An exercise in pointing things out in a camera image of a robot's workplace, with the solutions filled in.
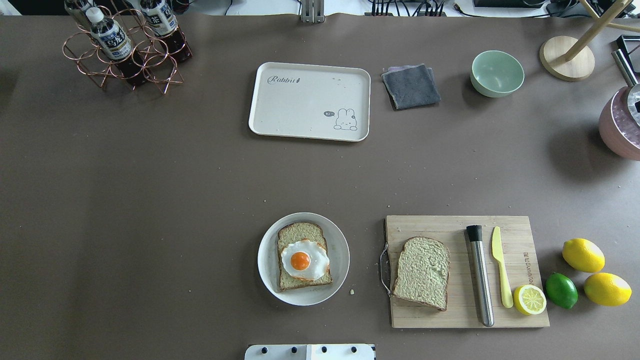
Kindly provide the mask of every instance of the lime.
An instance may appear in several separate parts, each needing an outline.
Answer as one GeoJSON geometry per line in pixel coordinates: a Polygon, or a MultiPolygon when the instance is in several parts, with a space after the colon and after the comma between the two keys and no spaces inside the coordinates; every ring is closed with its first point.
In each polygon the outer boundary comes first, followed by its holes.
{"type": "Polygon", "coordinates": [[[554,272],[545,283],[545,291],[551,302],[559,307],[571,309],[578,302],[578,291],[568,277],[554,272]]]}
{"type": "Polygon", "coordinates": [[[525,284],[514,291],[513,305],[525,315],[537,315],[547,308],[547,298],[539,287],[525,284]]]}
{"type": "Polygon", "coordinates": [[[564,243],[562,257],[572,268],[583,272],[599,272],[604,267],[604,254],[587,239],[571,239],[564,243]]]}
{"type": "Polygon", "coordinates": [[[629,301],[631,286],[620,276],[600,272],[584,281],[584,293],[596,304],[618,306],[629,301]]]}

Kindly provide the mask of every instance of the yellow lemon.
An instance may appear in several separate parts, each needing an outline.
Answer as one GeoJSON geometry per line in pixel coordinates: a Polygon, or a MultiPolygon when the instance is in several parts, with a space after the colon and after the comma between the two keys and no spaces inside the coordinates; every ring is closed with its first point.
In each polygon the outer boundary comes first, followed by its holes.
{"type": "Polygon", "coordinates": [[[631,286],[620,276],[599,272],[584,281],[584,293],[596,304],[618,306],[629,301],[631,286]]]}
{"type": "Polygon", "coordinates": [[[584,272],[599,272],[604,267],[604,254],[598,245],[587,239],[571,239],[564,243],[562,257],[572,268],[584,272]]]}
{"type": "Polygon", "coordinates": [[[513,305],[525,315],[537,315],[547,308],[547,298],[539,287],[525,284],[513,292],[513,305]]]}

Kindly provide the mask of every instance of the white plate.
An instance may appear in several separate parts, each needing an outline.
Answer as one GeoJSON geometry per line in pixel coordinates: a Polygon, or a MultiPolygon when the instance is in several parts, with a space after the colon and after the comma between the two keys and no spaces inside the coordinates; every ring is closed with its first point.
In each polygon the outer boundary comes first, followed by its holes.
{"type": "Polygon", "coordinates": [[[329,219],[314,213],[295,213],[276,221],[262,237],[258,248],[258,271],[262,282],[276,298],[292,305],[315,305],[330,298],[340,289],[349,272],[349,246],[342,231],[329,219]],[[309,286],[280,292],[276,241],[278,231],[295,222],[319,225],[326,239],[327,255],[333,282],[329,285],[309,286]]]}
{"type": "Polygon", "coordinates": [[[359,142],[369,134],[371,77],[362,69],[263,63],[249,128],[258,135],[359,142]]]}

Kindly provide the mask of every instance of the green lime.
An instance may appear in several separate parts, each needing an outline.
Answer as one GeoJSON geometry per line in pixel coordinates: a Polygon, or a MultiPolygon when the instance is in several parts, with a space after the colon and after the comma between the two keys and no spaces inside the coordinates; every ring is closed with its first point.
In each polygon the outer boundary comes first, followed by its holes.
{"type": "Polygon", "coordinates": [[[554,272],[545,283],[545,291],[551,302],[559,307],[571,309],[578,302],[578,291],[568,277],[554,272]]]}

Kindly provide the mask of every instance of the black device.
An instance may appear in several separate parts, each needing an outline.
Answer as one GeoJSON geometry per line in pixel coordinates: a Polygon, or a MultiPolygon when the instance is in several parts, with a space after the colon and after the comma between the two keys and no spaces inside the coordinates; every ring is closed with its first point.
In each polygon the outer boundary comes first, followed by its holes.
{"type": "Polygon", "coordinates": [[[636,49],[640,47],[640,35],[620,35],[616,44],[631,66],[631,71],[640,77],[640,48],[636,49]]]}
{"type": "Polygon", "coordinates": [[[541,8],[542,0],[474,0],[480,8],[541,8]]]}
{"type": "Polygon", "coordinates": [[[590,17],[578,0],[552,0],[546,7],[547,14],[555,17],[590,17]]]}

